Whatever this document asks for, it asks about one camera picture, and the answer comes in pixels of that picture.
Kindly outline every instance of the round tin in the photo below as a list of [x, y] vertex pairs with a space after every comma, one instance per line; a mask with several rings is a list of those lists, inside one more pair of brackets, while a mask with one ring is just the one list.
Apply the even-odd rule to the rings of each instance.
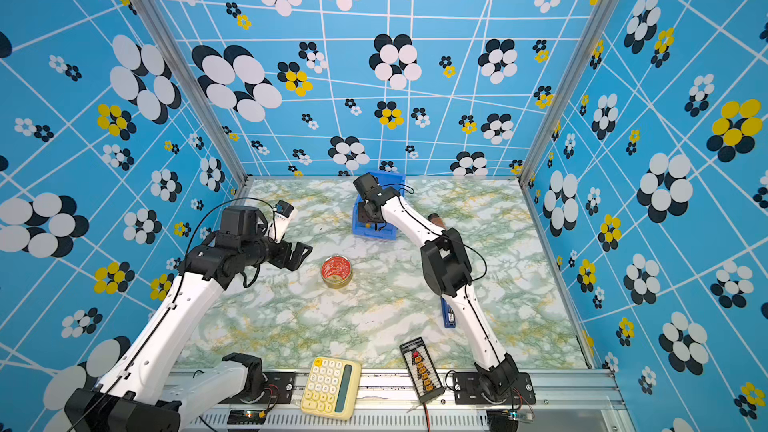
[[333, 255], [322, 263], [320, 275], [328, 287], [344, 287], [352, 280], [352, 264], [343, 255]]

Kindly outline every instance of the green marble pattern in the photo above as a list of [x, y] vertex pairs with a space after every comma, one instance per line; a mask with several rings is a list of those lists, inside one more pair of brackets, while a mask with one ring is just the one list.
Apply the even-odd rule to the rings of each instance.
[[[488, 274], [475, 283], [478, 300], [518, 366], [585, 368], [517, 181], [427, 178], [408, 184], [416, 190], [407, 197], [416, 210], [437, 212], [485, 256]], [[440, 299], [424, 283], [418, 249], [400, 232], [395, 241], [352, 234], [357, 194], [351, 179], [257, 179], [250, 197], [293, 204], [299, 215], [286, 240], [314, 251], [298, 271], [265, 265], [252, 288], [233, 282], [200, 322], [178, 367], [212, 367], [230, 352], [243, 352], [261, 357], [266, 368], [305, 368], [318, 355], [400, 368], [398, 346], [417, 336], [438, 368], [472, 367], [460, 329], [443, 327]], [[351, 283], [340, 290], [320, 277], [322, 262], [334, 254], [353, 267]], [[482, 261], [469, 257], [477, 277]]]

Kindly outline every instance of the wall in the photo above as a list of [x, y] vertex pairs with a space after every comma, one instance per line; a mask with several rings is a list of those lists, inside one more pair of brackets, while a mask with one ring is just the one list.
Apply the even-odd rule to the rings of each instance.
[[621, 0], [528, 184], [639, 430], [766, 429], [767, 4]]
[[597, 1], [157, 4], [256, 176], [510, 176]]
[[219, 155], [130, 0], [2, 0], [0, 17], [0, 430], [62, 432], [235, 185], [207, 187]]

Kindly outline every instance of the blue plastic container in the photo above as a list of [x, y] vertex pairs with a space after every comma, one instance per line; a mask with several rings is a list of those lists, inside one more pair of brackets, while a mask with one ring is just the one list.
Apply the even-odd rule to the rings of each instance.
[[[395, 172], [371, 172], [371, 175], [376, 177], [380, 186], [391, 186], [394, 187], [395, 190], [398, 190], [398, 187], [402, 187], [406, 184], [405, 174], [398, 174]], [[352, 209], [352, 234], [369, 238], [395, 240], [397, 236], [397, 228], [392, 224], [387, 224], [384, 228], [380, 228], [377, 231], [374, 224], [363, 224], [357, 220], [357, 209], [361, 200], [362, 198], [358, 196], [355, 199], [355, 207]]]

